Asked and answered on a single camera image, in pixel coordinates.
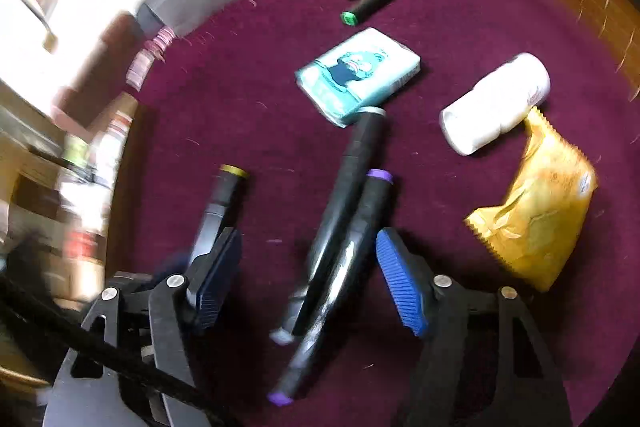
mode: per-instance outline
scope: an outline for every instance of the white plastic object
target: white plastic object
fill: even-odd
[[[549,74],[529,53],[513,57],[440,112],[440,126],[458,154],[474,153],[519,124],[551,88]]]

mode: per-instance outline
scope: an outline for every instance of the yellow wrapper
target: yellow wrapper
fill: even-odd
[[[596,174],[537,107],[525,124],[529,141],[504,204],[477,208],[466,223],[507,268],[545,292],[574,249]]]

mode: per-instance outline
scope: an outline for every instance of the metal bolt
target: metal bolt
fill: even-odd
[[[102,290],[100,297],[102,297],[103,301],[110,301],[118,294],[118,290],[116,288],[105,288]]]
[[[177,288],[178,286],[182,286],[183,283],[184,277],[179,273],[172,275],[166,280],[166,285],[169,286],[169,288]]]
[[[440,288],[448,288],[451,286],[451,277],[446,275],[436,275],[436,277],[433,278],[433,283]]]
[[[511,286],[503,286],[500,288],[500,293],[505,299],[514,299],[518,296],[518,292],[516,292],[516,290]]]

